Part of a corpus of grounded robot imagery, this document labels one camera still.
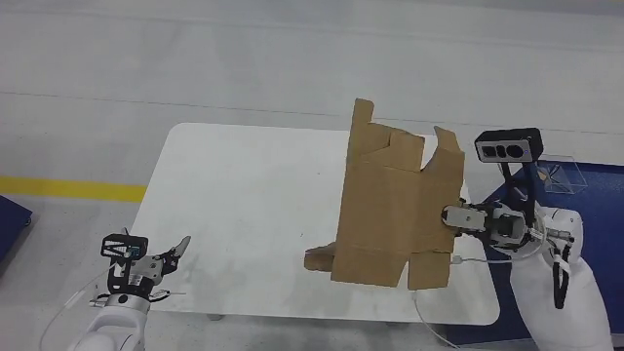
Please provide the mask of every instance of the camera lens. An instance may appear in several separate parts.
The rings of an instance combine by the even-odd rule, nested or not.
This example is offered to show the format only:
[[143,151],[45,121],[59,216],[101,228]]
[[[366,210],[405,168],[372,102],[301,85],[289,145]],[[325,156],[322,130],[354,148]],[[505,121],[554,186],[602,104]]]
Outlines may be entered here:
[[496,157],[496,149],[493,146],[484,146],[481,148],[486,157]]
[[507,157],[507,153],[505,152],[505,147],[502,145],[496,145],[496,154],[501,159]]
[[515,159],[520,159],[525,154],[523,149],[518,145],[509,145],[507,147],[507,154]]

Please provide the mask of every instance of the blue panel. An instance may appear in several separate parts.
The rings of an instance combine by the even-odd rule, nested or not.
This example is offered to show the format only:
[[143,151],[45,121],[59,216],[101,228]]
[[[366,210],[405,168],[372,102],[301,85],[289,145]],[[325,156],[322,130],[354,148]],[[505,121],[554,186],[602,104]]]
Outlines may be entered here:
[[0,197],[0,260],[11,249],[31,215],[30,210]]
[[[590,264],[603,294],[612,333],[624,333],[624,255],[619,246],[624,236],[624,167],[579,163],[588,187],[574,194],[547,194],[538,187],[537,200],[543,206],[571,209],[583,217],[583,258]],[[500,198],[503,188],[490,198]],[[490,259],[500,253],[486,249]],[[509,284],[511,265],[489,267],[498,302],[500,317],[491,326],[445,326],[447,337],[456,344],[529,338]]]

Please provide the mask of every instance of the cardboard box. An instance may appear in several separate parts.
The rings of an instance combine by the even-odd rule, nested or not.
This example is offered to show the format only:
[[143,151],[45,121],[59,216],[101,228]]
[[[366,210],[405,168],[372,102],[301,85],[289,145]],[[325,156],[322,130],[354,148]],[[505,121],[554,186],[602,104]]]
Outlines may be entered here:
[[410,290],[449,284],[455,230],[442,210],[459,203],[464,153],[455,133],[435,127],[438,147],[420,170],[425,140],[374,124],[356,99],[336,240],[308,250],[304,266],[337,282],[396,287],[409,262]]

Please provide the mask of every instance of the clear plastic container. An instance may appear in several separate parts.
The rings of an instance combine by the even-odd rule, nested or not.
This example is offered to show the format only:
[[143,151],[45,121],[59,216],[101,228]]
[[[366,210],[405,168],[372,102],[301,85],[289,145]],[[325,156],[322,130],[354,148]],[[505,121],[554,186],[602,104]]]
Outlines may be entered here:
[[571,156],[542,155],[536,166],[548,193],[576,194],[587,187],[585,177]]

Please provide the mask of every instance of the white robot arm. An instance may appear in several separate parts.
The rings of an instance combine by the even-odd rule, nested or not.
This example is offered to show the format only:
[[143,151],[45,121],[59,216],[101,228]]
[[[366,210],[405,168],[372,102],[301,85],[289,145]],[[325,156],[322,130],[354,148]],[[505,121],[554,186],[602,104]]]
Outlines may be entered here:
[[[612,351],[605,303],[581,257],[579,213],[535,201],[533,162],[543,150],[535,128],[484,132],[475,141],[482,162],[500,163],[506,194],[499,202],[446,207],[443,222],[510,256],[511,286],[541,351]],[[508,163],[522,163],[524,178]],[[454,263],[475,260],[454,257]]]
[[94,321],[68,351],[143,351],[145,324],[152,302],[169,292],[151,294],[163,277],[177,270],[190,236],[166,253],[145,255],[147,239],[127,234],[109,235],[102,241],[101,254],[111,258],[107,297]]

